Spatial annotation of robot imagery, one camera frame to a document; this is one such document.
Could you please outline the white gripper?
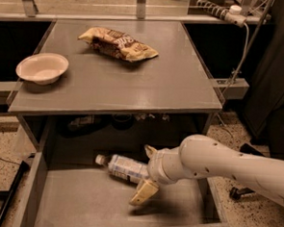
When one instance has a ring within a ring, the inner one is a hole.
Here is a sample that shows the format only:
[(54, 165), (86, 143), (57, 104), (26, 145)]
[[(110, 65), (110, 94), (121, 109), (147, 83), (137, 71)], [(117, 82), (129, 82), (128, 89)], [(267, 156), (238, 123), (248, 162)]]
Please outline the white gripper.
[(191, 177), (191, 172), (182, 165), (178, 147), (157, 150), (146, 144), (143, 148), (149, 158), (147, 172), (150, 180), (141, 179), (139, 181), (137, 189), (129, 201), (131, 206), (140, 206), (157, 193), (158, 184), (171, 185)]

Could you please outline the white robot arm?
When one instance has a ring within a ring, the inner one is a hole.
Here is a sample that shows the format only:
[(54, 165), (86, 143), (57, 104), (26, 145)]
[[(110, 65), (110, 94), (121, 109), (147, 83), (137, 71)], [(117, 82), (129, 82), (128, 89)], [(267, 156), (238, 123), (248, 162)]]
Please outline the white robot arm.
[(139, 206), (158, 192), (161, 185), (184, 179), (226, 177), (284, 207), (284, 161), (232, 150), (202, 135), (190, 135), (171, 149), (145, 148), (148, 175), (130, 200)]

